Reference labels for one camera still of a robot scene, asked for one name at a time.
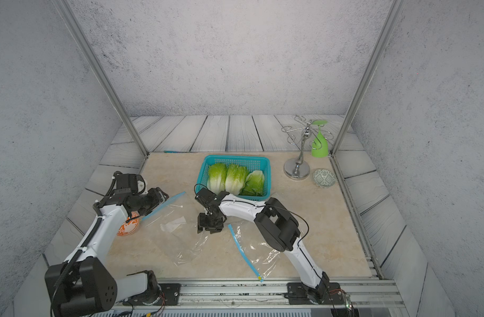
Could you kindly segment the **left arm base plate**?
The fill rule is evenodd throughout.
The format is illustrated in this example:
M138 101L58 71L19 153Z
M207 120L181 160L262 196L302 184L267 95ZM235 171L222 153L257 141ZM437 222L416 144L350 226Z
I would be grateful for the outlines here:
M122 301L124 306L178 306L180 283L161 283L156 290L146 291Z

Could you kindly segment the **left aluminium frame post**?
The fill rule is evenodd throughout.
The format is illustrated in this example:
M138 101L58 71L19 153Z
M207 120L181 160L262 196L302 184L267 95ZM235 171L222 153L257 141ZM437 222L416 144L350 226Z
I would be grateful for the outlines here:
M66 0L54 0L52 2L56 10L58 11L59 15L62 17L63 22L67 26L67 29L72 35L75 43L77 44L82 54L84 55L85 59L87 60L88 64L90 65L96 79L98 80L103 91L107 95L117 115L121 119L125 128L128 130L130 137L136 143L137 148L140 150L141 154L145 158L148 158L149 150L144 145L144 142L142 141L139 133L137 132L137 129L132 123L132 120L130 119L126 109L123 107L120 98L116 94L116 91L112 86L112 83L110 82L109 78L107 77L107 74L105 73L103 67L101 66L99 59L97 58L94 50L92 49L86 35L81 29L81 26L77 21L70 5Z

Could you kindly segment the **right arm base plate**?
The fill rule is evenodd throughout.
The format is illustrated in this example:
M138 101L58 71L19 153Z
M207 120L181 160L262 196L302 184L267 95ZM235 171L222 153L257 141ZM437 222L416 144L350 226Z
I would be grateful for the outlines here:
M288 283L284 298L290 305L345 305L346 299L338 283L312 288L303 283Z

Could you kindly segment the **right aluminium frame post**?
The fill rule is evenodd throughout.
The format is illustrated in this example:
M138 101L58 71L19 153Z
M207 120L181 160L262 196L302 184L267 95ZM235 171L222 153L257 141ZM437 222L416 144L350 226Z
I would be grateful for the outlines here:
M346 134L348 133L348 128L352 124L359 107L362 104L363 97L370 85L370 82L374 76L377 69L378 63L383 56L385 48L388 45L389 39L395 25L398 21L399 15L404 7L404 0L395 0L392 2L387 18L383 24L383 27L379 33L373 51L370 55L369 62L367 63L366 69L362 75L361 81L359 82L358 88L354 94L354 97L348 107L344 121L341 125L339 134L335 141L335 144L330 152L330 155L334 157L340 150L340 147L344 141Z

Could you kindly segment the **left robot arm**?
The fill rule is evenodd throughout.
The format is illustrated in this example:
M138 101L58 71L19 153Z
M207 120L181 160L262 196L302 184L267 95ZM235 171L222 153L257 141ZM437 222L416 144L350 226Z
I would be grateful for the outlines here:
M163 291L151 270L115 279L105 266L121 226L147 216L169 195L148 188L139 174L116 171L104 197L93 204L95 220L76 249L48 268L44 280L50 316L87 316L110 310L118 302L152 305Z

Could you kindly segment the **orange patterned bowl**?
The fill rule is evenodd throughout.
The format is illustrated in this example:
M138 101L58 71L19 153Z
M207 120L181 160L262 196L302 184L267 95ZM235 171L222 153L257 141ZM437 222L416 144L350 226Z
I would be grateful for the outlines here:
M140 225L140 214L137 211L132 211L131 215L119 228L118 236L128 236L135 233Z

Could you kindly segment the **green plastic goblet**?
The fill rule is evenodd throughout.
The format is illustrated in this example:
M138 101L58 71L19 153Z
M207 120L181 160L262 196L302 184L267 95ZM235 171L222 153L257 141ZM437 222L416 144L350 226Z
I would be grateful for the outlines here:
M318 132L312 142L311 155L316 158L328 157L329 155L329 142L326 137L321 133L321 128L328 123L327 120L315 120L312 125L315 125Z

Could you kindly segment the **silver metal cup rack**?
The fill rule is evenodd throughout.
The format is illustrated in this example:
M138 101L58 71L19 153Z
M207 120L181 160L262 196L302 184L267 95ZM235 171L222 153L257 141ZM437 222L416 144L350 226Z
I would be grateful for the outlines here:
M284 173L293 180L304 180L311 171L309 164L305 161L305 148L307 143L311 148L318 129L315 125L312 125L312 122L315 120L308 120L304 116L295 115L293 120L298 122L301 127L293 128L291 125L285 125L282 127L282 132L288 135L288 143L295 145L299 149L299 155L297 158L291 158L284 163ZM327 137L326 139L330 147L330 139Z

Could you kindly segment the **teal plastic basket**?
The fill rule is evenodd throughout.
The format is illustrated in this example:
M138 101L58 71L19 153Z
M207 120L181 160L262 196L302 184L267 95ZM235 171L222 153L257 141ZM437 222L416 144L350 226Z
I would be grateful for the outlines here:
M202 164L194 192L209 189L253 201L270 197L271 168L266 157L208 155Z

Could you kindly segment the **aluminium frame post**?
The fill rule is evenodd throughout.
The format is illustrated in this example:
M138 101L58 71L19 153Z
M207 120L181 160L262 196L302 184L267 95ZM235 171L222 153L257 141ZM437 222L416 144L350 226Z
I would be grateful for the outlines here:
M116 94L116 91L112 86L112 83L110 82L109 78L107 77L107 74L105 73L103 67L101 66L99 59L97 58L94 50L92 49L86 35L81 29L81 26L77 21L70 5L66 0L54 0L52 2L56 10L58 11L59 15L62 17L63 22L67 26L67 29L72 35L75 43L77 44L82 54L84 55L85 59L87 60L88 64L90 65L96 79L98 80L103 91L107 95L117 115L121 119L125 128L128 130L130 137L136 143L137 148L140 150L141 154L145 158L148 158L149 150L144 145L144 142L142 141L139 133L137 132L137 129L132 123L132 120L130 119L126 109L123 107L120 98Z
M346 134L348 133L348 128L352 124L359 107L362 104L363 97L370 85L370 82L374 76L377 69L378 63L383 56L385 48L388 45L389 39L395 25L398 21L399 15L404 7L404 0L395 0L392 2L387 18L383 24L383 27L379 33L373 51L370 55L369 62L367 63L366 69L362 75L361 81L359 82L358 88L354 94L354 97L348 107L344 121L341 125L339 134L335 141L335 144L330 152L330 155L334 157L340 150L340 147L344 141Z

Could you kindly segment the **aluminium front rail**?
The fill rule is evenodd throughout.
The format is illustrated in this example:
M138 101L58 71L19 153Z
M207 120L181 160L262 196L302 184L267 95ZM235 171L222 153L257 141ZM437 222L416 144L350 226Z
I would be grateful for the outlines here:
M321 307L330 309L333 316L361 316L362 310L377 310L387 313L390 316L407 316L407 309L404 301L397 290L394 282L389 280L342 280L333 281L341 287L346 299L345 305L290 305L284 298L287 292L288 283L300 283L297 280L266 280L264 282L250 280L235 281L200 281L200 280L162 280L161 283L180 283L181 295L178 306L124 306L122 302L116 303L110 310L129 309L141 307L163 311L167 308L178 307L182 309L191 308L288 308L297 306L304 308Z

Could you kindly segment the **chinese cabbage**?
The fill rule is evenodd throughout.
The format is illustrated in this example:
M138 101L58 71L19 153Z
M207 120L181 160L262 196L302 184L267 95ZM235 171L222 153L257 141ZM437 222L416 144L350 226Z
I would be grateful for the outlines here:
M225 190L233 195L239 195L245 186L249 174L248 168L236 164L230 164L227 169Z
M263 196L265 189L265 176L263 171L255 170L250 173L245 181L245 186L241 191L241 195L247 196Z
M207 188L214 194L225 191L225 181L227 177L227 166L222 163L211 165L208 170Z

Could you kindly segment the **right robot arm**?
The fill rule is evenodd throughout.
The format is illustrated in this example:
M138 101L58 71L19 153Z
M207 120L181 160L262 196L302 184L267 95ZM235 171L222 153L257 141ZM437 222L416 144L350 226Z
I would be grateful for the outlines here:
M228 192L215 194L202 188L195 200L205 209L198 215L198 232L221 232L228 217L254 223L265 242L288 257L299 274L308 300L319 305L329 298L332 290L329 277L305 248L299 221L278 199L255 202Z

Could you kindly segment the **clear zipper bag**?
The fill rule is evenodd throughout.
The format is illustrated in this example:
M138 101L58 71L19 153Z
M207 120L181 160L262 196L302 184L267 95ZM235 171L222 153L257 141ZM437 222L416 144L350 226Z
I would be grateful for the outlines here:
M254 223L232 220L227 228L242 259L259 282L297 276L287 257L264 240Z
M203 251L208 233L198 230L199 203L186 192L169 198L140 222L141 232L176 266L192 262Z

